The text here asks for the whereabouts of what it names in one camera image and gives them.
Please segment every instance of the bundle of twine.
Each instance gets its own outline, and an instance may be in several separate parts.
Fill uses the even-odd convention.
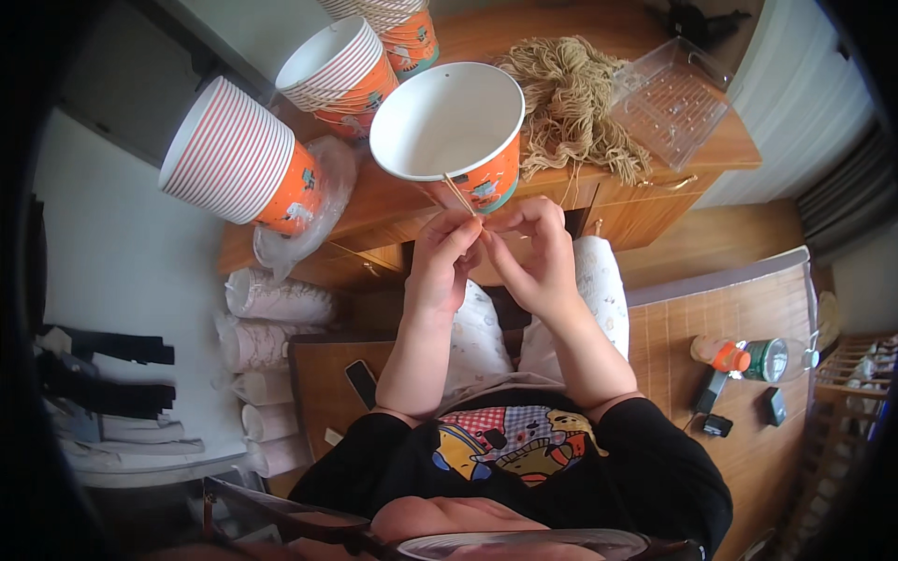
[[[493,61],[521,84],[526,102],[521,174],[529,181],[546,168],[575,174],[584,162],[608,167],[625,185],[651,172],[648,150],[630,139],[609,113],[612,75],[627,61],[596,50],[579,36],[525,39]]]

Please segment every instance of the forearm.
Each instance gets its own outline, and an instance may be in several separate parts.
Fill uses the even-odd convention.
[[[377,406],[416,419],[432,416],[443,398],[451,336],[451,315],[403,315],[377,382]]]
[[[568,397],[591,410],[638,391],[627,360],[612,345],[582,298],[565,313],[541,319],[552,334]]]

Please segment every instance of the bamboo mat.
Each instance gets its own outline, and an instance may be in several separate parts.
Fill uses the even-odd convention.
[[[689,356],[695,336],[807,341],[807,306],[804,268],[794,266],[740,285],[629,308],[629,361],[640,391],[675,425],[686,426],[704,372]],[[788,417],[779,427],[765,425],[758,413],[758,398],[768,386],[726,381],[713,412],[734,422],[727,438],[704,434],[698,418],[687,431],[708,451],[733,495],[733,526],[717,560],[735,561],[776,524],[797,473],[807,375],[780,384]]]

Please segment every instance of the person's right hand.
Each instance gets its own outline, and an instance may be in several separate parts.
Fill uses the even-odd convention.
[[[528,198],[491,216],[483,228],[480,238],[489,261],[518,305],[546,322],[584,305],[577,292],[574,248],[560,206],[546,197]],[[533,257],[523,266],[497,235],[511,231],[532,238]]]

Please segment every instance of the plastic bottle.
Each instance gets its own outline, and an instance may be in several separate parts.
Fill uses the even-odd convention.
[[[721,372],[733,370],[741,372],[748,368],[751,362],[749,354],[736,346],[735,341],[713,338],[710,335],[699,335],[694,338],[689,354],[694,360],[710,364]]]
[[[797,339],[776,338],[750,341],[745,351],[752,361],[744,371],[749,380],[770,383],[792,381],[820,362],[820,353]]]

